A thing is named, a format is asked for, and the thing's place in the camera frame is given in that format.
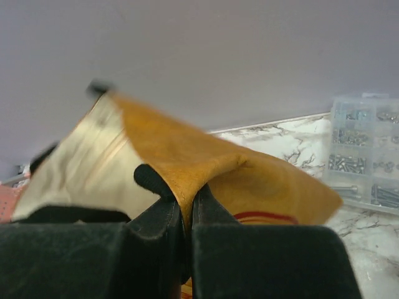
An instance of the plastic organizer box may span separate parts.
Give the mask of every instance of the plastic organizer box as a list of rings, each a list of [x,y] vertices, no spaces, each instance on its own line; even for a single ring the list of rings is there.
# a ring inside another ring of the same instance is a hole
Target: plastic organizer box
[[[348,204],[399,215],[399,100],[337,98],[323,182]]]

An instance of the gray wall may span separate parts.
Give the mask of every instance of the gray wall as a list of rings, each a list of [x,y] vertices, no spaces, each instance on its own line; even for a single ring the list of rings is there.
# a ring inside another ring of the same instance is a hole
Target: gray wall
[[[92,78],[206,129],[396,93],[398,35],[396,0],[2,0],[0,157],[65,136]]]

